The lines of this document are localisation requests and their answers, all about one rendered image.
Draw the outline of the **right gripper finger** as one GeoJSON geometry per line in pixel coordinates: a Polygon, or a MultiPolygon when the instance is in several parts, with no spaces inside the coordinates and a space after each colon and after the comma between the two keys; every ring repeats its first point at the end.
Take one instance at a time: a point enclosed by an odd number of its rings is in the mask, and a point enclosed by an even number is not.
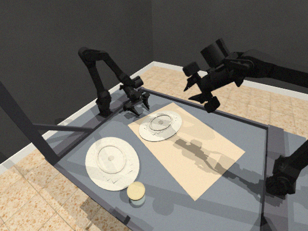
{"type": "Polygon", "coordinates": [[[200,102],[200,104],[203,104],[204,102],[203,102],[201,96],[202,96],[202,93],[195,95],[195,96],[191,96],[191,97],[188,98],[188,100],[194,100],[194,101],[200,102]]]}
{"type": "Polygon", "coordinates": [[[191,88],[194,84],[195,84],[195,83],[192,84],[192,83],[190,82],[189,78],[188,78],[188,79],[187,79],[187,85],[186,85],[184,91],[186,91],[186,90],[188,90],[189,88],[191,88]]]}

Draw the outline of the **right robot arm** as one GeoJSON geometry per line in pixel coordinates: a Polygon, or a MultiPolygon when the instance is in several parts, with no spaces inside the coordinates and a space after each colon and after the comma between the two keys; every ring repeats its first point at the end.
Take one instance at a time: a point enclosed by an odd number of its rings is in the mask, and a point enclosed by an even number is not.
{"type": "MultiPolygon", "coordinates": [[[[230,53],[222,38],[204,48],[201,54],[210,67],[207,73],[213,72],[213,79],[220,87],[232,82],[240,87],[245,77],[251,77],[273,78],[308,88],[308,67],[280,61],[256,49],[230,53]]],[[[275,160],[273,176],[265,183],[266,192],[283,200],[286,194],[295,194],[296,180],[307,165],[308,140],[291,156],[280,155],[275,160]]]]}

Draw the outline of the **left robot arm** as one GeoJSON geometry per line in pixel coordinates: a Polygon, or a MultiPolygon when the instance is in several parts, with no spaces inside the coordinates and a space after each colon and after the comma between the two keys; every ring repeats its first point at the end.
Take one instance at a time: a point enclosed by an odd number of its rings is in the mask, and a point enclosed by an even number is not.
{"type": "MultiPolygon", "coordinates": [[[[99,116],[107,118],[112,113],[112,111],[110,111],[109,109],[112,97],[110,96],[110,92],[107,89],[104,89],[98,71],[96,69],[96,61],[103,60],[109,66],[109,68],[113,70],[116,77],[118,76],[117,79],[123,84],[120,85],[119,90],[123,89],[126,94],[131,90],[134,90],[133,88],[137,89],[144,84],[140,76],[131,79],[117,66],[117,64],[111,59],[109,54],[103,50],[94,50],[88,49],[86,47],[81,47],[78,51],[78,55],[86,64],[90,76],[97,89],[98,98],[95,103],[97,104],[100,111],[100,113],[98,114],[99,116]]],[[[142,88],[138,89],[138,91],[134,90],[133,94],[130,93],[131,100],[134,101],[134,99],[139,98],[140,96],[142,96],[143,92],[144,91],[142,90],[142,88]]]]}

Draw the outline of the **glass jar with cream lid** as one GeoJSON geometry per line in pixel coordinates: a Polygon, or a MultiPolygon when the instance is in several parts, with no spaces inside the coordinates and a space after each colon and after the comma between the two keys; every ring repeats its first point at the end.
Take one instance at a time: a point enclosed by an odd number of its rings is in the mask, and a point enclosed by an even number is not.
{"type": "Polygon", "coordinates": [[[141,206],[146,200],[145,187],[141,182],[133,182],[127,189],[128,197],[134,206],[141,206]]]}

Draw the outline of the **beige flat mat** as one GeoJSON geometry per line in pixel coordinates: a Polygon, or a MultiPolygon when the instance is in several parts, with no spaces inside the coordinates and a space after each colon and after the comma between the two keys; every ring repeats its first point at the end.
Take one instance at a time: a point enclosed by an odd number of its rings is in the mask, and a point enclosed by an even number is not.
{"type": "Polygon", "coordinates": [[[194,201],[245,153],[175,103],[128,126],[194,201]],[[143,139],[139,134],[141,123],[160,111],[179,114],[182,119],[180,129],[163,141],[143,139]]]}

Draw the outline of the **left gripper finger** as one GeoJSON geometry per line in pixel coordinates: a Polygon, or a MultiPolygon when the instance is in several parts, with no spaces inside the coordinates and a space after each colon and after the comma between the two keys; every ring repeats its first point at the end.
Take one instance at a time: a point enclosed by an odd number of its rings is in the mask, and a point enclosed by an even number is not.
{"type": "Polygon", "coordinates": [[[148,104],[148,98],[149,97],[147,97],[144,101],[143,101],[143,104],[146,106],[146,108],[149,110],[150,108],[149,108],[149,104],[148,104]]]}
{"type": "Polygon", "coordinates": [[[131,111],[131,112],[133,112],[134,114],[136,114],[137,116],[139,116],[139,114],[138,114],[138,112],[135,110],[134,106],[130,107],[130,108],[128,109],[128,111],[131,111]]]}

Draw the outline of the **white round platter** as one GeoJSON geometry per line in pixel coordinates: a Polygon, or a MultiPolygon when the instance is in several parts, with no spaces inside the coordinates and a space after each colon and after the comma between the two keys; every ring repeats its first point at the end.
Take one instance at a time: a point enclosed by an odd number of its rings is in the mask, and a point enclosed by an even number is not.
{"type": "Polygon", "coordinates": [[[91,180],[107,190],[122,190],[133,183],[139,172],[134,148],[124,140],[106,137],[88,150],[85,166],[91,180]]]}
{"type": "Polygon", "coordinates": [[[139,134],[147,141],[163,141],[173,136],[180,129],[181,123],[181,116],[176,112],[156,112],[143,120],[139,134]]]}

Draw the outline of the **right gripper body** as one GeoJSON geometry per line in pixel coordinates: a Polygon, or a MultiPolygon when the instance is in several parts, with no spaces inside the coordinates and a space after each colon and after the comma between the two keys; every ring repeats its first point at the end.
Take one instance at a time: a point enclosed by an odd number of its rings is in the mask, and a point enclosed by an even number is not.
{"type": "Polygon", "coordinates": [[[201,78],[201,76],[197,73],[201,69],[196,61],[186,65],[182,68],[182,70],[187,77],[191,76],[189,80],[192,84],[196,83],[198,85],[203,94],[201,96],[203,102],[208,101],[204,104],[204,108],[207,113],[214,112],[220,106],[220,102],[216,96],[212,95],[211,91],[220,88],[220,86],[215,83],[213,79],[213,72],[201,78]]]}

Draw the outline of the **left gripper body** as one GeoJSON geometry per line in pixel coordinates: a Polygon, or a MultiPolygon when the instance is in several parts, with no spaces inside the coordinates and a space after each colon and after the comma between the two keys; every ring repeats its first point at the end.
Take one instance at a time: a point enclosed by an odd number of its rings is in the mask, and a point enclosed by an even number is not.
{"type": "MultiPolygon", "coordinates": [[[[130,100],[131,100],[131,98],[130,98],[130,93],[134,93],[134,90],[131,90],[130,92],[128,92],[127,93],[127,98],[129,98],[130,100]]],[[[137,99],[134,99],[134,101],[132,101],[131,100],[131,102],[128,102],[127,104],[125,104],[124,106],[123,106],[123,110],[124,111],[126,111],[126,110],[128,110],[130,107],[132,107],[132,105],[134,105],[134,104],[136,104],[137,102],[139,102],[139,101],[141,101],[141,100],[145,100],[147,97],[149,97],[150,96],[150,94],[149,93],[145,93],[145,94],[143,94],[141,97],[139,97],[139,98],[137,98],[137,99]]]]}

